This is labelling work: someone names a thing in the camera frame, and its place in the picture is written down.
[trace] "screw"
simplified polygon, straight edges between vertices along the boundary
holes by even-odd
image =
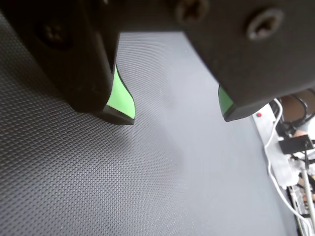
[[[180,23],[196,23],[204,18],[208,8],[208,0],[179,0],[175,15]]]
[[[247,27],[250,40],[261,40],[273,35],[280,28],[284,13],[277,8],[268,8],[253,17]]]
[[[35,27],[37,36],[48,46],[65,50],[70,46],[66,28],[56,19],[38,23]]]

